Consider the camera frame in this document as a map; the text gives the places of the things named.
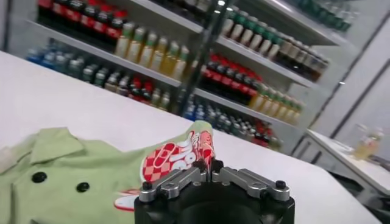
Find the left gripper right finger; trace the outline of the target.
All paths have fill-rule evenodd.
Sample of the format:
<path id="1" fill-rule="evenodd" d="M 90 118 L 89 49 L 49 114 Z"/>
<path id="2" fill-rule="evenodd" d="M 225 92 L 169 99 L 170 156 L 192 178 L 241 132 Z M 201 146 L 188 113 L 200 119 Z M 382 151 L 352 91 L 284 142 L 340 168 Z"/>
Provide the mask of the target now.
<path id="1" fill-rule="evenodd" d="M 262 199 L 265 195 L 277 201 L 288 201 L 290 189 L 284 181 L 272 181 L 248 169 L 235 170 L 225 167 L 220 160 L 211 161 L 211 180 L 224 184 L 233 183 L 253 198 Z"/>

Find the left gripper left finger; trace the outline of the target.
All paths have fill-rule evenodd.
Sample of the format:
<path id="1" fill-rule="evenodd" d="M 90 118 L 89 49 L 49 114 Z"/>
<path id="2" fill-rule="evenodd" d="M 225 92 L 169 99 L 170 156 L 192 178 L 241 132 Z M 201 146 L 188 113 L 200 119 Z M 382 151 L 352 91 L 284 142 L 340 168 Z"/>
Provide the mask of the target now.
<path id="1" fill-rule="evenodd" d="M 154 182 L 145 181 L 138 196 L 139 201 L 150 203 L 160 194 L 168 199 L 177 198 L 187 185 L 206 181 L 207 173 L 208 168 L 204 160 L 193 162 L 188 169 L 174 169 Z"/>

